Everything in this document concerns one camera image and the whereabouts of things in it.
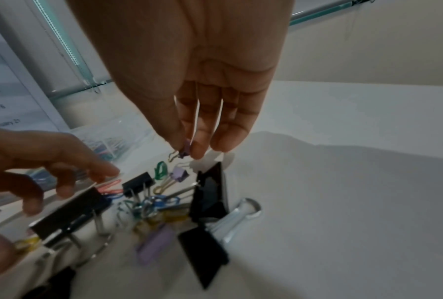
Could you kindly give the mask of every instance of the hand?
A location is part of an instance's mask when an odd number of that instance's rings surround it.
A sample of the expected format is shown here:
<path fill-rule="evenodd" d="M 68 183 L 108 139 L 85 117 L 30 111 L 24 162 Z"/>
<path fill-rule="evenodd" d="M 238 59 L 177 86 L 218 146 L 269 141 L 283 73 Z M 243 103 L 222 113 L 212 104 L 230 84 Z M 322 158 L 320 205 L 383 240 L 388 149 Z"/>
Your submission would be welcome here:
<path fill-rule="evenodd" d="M 191 146 L 195 159 L 209 145 L 230 151 L 249 134 L 293 6 L 293 0 L 68 3 L 114 82 L 174 149 L 192 139 L 200 104 Z"/>
<path fill-rule="evenodd" d="M 7 170 L 42 166 L 57 178 L 56 192 L 62 198 L 74 194 L 74 167 L 87 170 L 94 181 L 119 173 L 117 167 L 100 160 L 73 135 L 0 130 L 0 192 L 8 191 L 22 198 L 23 211 L 28 215 L 42 211 L 43 191 L 27 175 Z M 12 266 L 16 258 L 13 244 L 0 236 L 0 273 Z"/>

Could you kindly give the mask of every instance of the teal strip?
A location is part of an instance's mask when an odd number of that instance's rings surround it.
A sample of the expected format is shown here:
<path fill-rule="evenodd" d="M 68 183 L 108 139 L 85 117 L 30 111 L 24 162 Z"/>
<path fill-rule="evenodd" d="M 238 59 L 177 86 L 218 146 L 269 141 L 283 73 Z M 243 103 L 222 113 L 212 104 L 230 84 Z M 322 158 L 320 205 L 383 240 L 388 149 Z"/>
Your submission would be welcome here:
<path fill-rule="evenodd" d="M 323 11 L 319 11 L 317 13 L 313 13 L 311 15 L 305 16 L 303 18 L 292 20 L 292 21 L 290 21 L 290 26 L 300 24 L 300 23 L 303 23 L 303 22 L 306 22 L 306 21 L 309 21 L 312 19 L 316 19 L 316 18 L 325 16 L 330 13 L 334 13 L 334 12 L 337 12 L 337 11 L 340 11 L 340 10 L 343 10 L 346 8 L 350 8 L 352 6 L 353 6 L 353 2 L 349 2 L 349 3 L 341 4 L 341 5 L 329 8 L 329 9 L 325 9 Z"/>
<path fill-rule="evenodd" d="M 78 52 L 77 48 L 73 44 L 70 37 L 64 30 L 64 27 L 59 22 L 59 19 L 56 17 L 54 12 L 52 11 L 51 6 L 47 3 L 47 0 L 33 0 L 34 4 L 39 9 L 40 13 L 44 17 L 47 24 L 49 24 L 50 29 L 55 34 L 59 42 L 65 49 L 65 52 L 72 60 L 73 64 L 78 68 L 78 71 L 85 79 L 85 83 L 91 87 L 95 87 L 98 83 L 95 81 L 92 72 L 88 68 L 87 64 L 83 60 L 83 57 Z"/>

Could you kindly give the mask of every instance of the pile of clips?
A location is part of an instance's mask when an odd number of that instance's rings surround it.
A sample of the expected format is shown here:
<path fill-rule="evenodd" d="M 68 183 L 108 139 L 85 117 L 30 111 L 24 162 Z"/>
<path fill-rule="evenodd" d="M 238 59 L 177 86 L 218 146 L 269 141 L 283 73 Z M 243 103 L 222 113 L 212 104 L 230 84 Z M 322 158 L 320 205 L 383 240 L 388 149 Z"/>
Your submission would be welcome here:
<path fill-rule="evenodd" d="M 189 156 L 188 151 L 189 144 L 186 144 L 184 150 L 169 155 L 168 163 Z M 228 213 L 221 163 L 215 164 L 206 172 L 198 172 L 195 183 L 188 187 L 164 195 L 167 188 L 189 177 L 187 166 L 178 163 L 168 172 L 167 164 L 159 162 L 154 178 L 145 172 L 123 183 L 122 190 L 108 191 L 116 182 L 91 188 L 49 216 L 32 223 L 31 230 L 41 240 L 45 240 L 43 245 L 48 247 L 49 251 L 36 262 L 36 273 L 30 277 L 22 298 L 69 298 L 70 282 L 75 276 L 75 270 L 94 259 L 113 239 L 113 234 L 106 232 L 103 227 L 102 213 L 117 199 L 122 199 L 115 206 L 118 223 L 126 227 L 131 225 L 135 233 L 139 236 L 144 235 L 139 239 L 140 244 L 136 248 L 138 260 L 143 265 L 157 258 L 176 238 L 178 230 L 171 224 L 184 223 L 188 219 L 196 224 L 195 228 L 180 233 L 178 240 L 201 285 L 206 289 L 220 267 L 229 262 L 223 246 L 232 239 L 243 220 L 261 214 L 261 206 L 253 199 L 242 199 L 238 206 Z M 193 196 L 180 197 L 192 190 Z M 129 214 L 132 222 L 126 223 L 121 218 L 122 214 Z M 102 244 L 89 254 L 74 232 L 90 221 L 95 221 Z M 53 277 L 44 286 L 32 289 L 35 287 L 36 275 L 40 275 L 42 270 L 39 269 L 46 260 L 51 256 L 55 256 L 54 261 L 58 260 L 57 257 L 70 247 L 79 250 L 77 261 L 60 272 L 56 271 L 58 266 L 52 267 Z"/>

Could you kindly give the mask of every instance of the palm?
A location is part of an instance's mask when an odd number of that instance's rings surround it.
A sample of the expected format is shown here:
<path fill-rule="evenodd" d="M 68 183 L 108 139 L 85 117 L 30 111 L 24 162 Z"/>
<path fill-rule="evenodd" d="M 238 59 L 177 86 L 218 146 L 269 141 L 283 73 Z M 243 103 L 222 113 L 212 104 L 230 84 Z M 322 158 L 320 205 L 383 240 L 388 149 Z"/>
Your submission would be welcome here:
<path fill-rule="evenodd" d="M 272 80 L 293 3 L 99 1 L 95 13 L 91 0 L 69 2 L 116 84 L 157 133 L 180 148 L 195 131 L 194 158 L 201 158 L 209 145 L 229 151 L 249 134 Z"/>

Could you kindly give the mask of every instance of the white wall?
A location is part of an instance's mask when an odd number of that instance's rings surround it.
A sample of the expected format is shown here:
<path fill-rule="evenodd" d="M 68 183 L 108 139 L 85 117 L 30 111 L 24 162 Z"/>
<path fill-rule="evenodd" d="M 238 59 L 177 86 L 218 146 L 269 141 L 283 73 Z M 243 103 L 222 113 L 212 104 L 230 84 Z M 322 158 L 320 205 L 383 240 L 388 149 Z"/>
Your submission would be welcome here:
<path fill-rule="evenodd" d="M 293 26 L 275 79 L 443 85 L 443 0 L 376 0 Z"/>

